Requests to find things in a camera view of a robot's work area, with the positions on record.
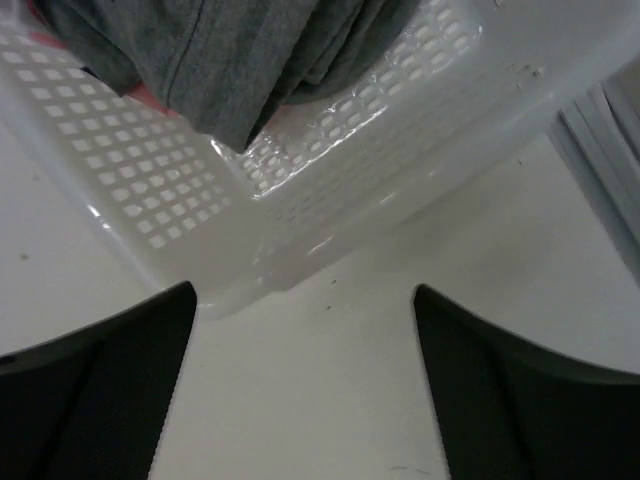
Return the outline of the grey shorts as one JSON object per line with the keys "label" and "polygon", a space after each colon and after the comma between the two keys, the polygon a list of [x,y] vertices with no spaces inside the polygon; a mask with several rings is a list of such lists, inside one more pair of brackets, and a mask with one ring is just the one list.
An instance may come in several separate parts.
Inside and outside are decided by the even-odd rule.
{"label": "grey shorts", "polygon": [[29,11],[119,95],[138,87],[245,151],[279,108],[357,82],[414,1],[32,1]]}

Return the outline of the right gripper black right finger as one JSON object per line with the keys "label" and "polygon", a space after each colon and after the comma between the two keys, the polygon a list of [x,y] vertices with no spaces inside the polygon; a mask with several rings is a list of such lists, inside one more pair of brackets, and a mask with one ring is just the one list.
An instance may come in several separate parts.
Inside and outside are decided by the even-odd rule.
{"label": "right gripper black right finger", "polygon": [[451,478],[638,478],[638,375],[548,350],[426,285],[413,309]]}

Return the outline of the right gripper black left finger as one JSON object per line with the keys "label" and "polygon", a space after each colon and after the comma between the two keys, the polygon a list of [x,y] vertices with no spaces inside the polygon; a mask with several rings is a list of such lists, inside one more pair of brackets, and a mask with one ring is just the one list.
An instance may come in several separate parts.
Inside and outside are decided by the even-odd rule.
{"label": "right gripper black left finger", "polygon": [[197,310],[189,282],[1,358],[4,479],[145,479]]}

